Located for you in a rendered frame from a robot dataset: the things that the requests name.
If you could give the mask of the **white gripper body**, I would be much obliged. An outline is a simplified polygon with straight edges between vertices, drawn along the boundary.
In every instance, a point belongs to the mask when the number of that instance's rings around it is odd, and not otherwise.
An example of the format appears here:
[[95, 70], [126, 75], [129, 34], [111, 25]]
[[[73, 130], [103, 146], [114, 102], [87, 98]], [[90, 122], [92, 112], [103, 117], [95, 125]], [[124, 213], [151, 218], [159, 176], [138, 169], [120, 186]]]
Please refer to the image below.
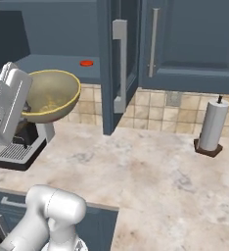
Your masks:
[[14, 91], [14, 100], [0, 128], [0, 143], [2, 145], [8, 145], [15, 135], [25, 100], [32, 84], [32, 78], [21, 70], [11, 70], [7, 83]]

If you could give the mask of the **olive bowl with yellow rim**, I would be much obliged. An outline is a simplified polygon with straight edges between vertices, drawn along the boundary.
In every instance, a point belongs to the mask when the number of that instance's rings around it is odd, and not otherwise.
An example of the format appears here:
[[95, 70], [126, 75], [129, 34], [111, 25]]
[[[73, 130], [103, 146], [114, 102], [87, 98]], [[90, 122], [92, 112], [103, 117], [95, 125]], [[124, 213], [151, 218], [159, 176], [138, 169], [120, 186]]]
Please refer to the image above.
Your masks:
[[33, 72], [26, 102], [29, 111], [22, 117], [31, 123], [48, 124], [67, 116], [75, 107], [81, 91], [79, 79], [60, 70]]

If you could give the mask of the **blue cabinet door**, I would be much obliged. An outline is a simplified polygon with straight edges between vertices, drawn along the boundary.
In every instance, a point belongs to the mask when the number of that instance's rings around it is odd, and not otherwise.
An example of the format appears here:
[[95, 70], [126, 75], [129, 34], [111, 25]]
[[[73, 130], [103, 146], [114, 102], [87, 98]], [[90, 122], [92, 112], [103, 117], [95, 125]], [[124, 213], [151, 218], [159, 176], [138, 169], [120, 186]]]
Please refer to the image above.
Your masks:
[[0, 11], [0, 69], [30, 54], [21, 11]]
[[[149, 77], [153, 8], [160, 8]], [[144, 0], [141, 86], [229, 94], [229, 0]]]
[[127, 20], [126, 108], [138, 87], [142, 0], [98, 0], [103, 134], [111, 135], [123, 114], [114, 112], [120, 94], [120, 42], [113, 40], [113, 21]]

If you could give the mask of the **blue base cabinet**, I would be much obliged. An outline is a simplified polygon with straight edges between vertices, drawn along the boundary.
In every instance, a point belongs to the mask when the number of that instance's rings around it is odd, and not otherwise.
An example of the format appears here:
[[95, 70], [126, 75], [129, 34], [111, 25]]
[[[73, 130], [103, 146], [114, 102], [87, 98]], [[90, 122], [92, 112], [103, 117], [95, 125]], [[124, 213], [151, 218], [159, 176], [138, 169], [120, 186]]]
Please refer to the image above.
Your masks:
[[[25, 196], [0, 191], [3, 196], [17, 198], [25, 203]], [[8, 234], [22, 219], [25, 208], [16, 208], [0, 203], [0, 226]], [[110, 251], [115, 232], [118, 210], [87, 206], [84, 219], [76, 225], [76, 232], [86, 243], [89, 251]]]

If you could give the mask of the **black and silver coffee machine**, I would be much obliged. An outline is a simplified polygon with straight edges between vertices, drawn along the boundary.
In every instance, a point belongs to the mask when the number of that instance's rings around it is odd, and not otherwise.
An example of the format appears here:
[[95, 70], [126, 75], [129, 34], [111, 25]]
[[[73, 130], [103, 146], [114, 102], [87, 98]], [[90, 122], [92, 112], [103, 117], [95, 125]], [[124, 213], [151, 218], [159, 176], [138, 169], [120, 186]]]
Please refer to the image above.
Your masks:
[[54, 126], [19, 122], [17, 132], [8, 146], [0, 145], [0, 168], [24, 172], [55, 135]]

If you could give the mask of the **blue open wall cabinet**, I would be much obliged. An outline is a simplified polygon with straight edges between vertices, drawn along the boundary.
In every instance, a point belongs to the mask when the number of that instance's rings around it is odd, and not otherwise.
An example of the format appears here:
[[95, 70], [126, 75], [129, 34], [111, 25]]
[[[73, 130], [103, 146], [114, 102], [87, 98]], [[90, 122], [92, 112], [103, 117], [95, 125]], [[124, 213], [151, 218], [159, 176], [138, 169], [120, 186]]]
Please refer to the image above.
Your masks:
[[[30, 54], [13, 62], [21, 70], [62, 70], [84, 83], [100, 81], [95, 0], [0, 0], [0, 11], [22, 12]], [[83, 60], [94, 65], [81, 67]]]

